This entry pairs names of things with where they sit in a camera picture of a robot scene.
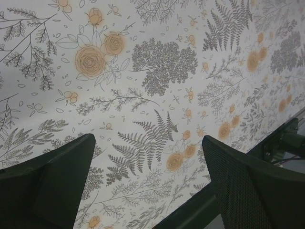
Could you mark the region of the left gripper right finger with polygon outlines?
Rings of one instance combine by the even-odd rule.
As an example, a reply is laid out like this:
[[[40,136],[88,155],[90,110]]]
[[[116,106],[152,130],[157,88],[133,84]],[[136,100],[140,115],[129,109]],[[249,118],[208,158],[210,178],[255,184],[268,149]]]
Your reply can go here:
[[[305,175],[206,135],[204,158],[226,229],[303,229]]]

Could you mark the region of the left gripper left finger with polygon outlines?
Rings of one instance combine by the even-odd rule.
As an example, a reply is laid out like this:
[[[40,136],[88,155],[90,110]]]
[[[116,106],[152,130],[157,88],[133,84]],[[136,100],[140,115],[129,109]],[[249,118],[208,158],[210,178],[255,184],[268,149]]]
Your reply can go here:
[[[0,171],[2,229],[73,228],[95,148],[93,134]]]

